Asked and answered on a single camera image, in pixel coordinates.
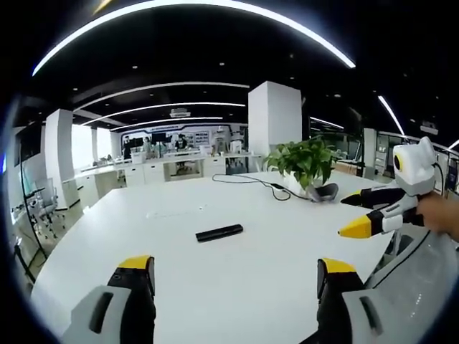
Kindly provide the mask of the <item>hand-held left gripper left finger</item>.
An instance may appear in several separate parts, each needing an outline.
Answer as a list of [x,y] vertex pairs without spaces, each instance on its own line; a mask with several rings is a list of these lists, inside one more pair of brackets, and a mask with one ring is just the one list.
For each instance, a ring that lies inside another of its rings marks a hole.
[[91,290],[71,312],[62,343],[152,343],[155,277],[152,256],[126,259],[106,285]]

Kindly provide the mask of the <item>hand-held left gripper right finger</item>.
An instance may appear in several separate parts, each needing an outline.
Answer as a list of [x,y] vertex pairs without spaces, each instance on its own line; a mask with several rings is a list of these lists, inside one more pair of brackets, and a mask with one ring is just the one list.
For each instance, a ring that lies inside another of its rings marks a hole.
[[355,268],[321,258],[317,265],[316,332],[304,343],[392,343],[393,312],[379,290],[365,288]]

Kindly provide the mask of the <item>person's right hand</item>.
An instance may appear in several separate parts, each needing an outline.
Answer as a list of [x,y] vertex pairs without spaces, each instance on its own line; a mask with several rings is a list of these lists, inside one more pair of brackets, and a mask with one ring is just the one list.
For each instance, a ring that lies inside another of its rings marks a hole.
[[423,196],[417,205],[417,214],[424,218],[425,226],[438,234],[448,234],[458,242],[458,200],[446,199],[432,192]]

